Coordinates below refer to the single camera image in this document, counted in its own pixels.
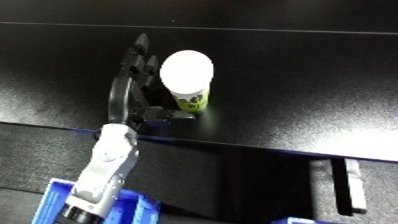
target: black tabletop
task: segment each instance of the black tabletop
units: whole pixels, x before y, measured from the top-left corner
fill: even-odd
[[[398,36],[0,25],[0,120],[89,129],[106,122],[119,61],[145,32],[160,60],[182,49],[214,62],[197,122],[140,130],[288,152],[398,161]],[[175,107],[155,85],[152,104]]]
[[[397,32],[394,0],[1,0],[0,21]]]

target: white cup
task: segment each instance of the white cup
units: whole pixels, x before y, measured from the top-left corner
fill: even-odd
[[[206,109],[214,67],[210,58],[193,51],[178,51],[169,56],[160,69],[160,78],[181,110]]]

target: blue plastic container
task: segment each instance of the blue plastic container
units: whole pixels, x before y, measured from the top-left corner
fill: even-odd
[[[51,179],[32,224],[53,224],[74,182]],[[156,224],[160,202],[143,194],[122,190],[104,224]]]
[[[289,217],[286,219],[273,221],[273,222],[271,222],[271,224],[338,224],[338,223],[320,222],[320,221],[314,221],[314,220],[310,220],[310,219],[300,219],[300,218]]]

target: robotic arm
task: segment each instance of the robotic arm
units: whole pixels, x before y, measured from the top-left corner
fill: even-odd
[[[137,130],[141,124],[161,126],[173,119],[194,119],[192,114],[149,106],[143,91],[158,75],[156,56],[147,63],[149,45],[142,34],[127,50],[109,97],[109,123],[101,130],[87,167],[80,174],[57,224],[101,224],[108,216],[124,181],[138,159]]]

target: cup label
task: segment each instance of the cup label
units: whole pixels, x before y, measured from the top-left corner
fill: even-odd
[[[194,113],[206,109],[209,92],[210,91],[198,94],[189,99],[182,99],[178,98],[178,96],[174,96],[174,99],[181,110]]]

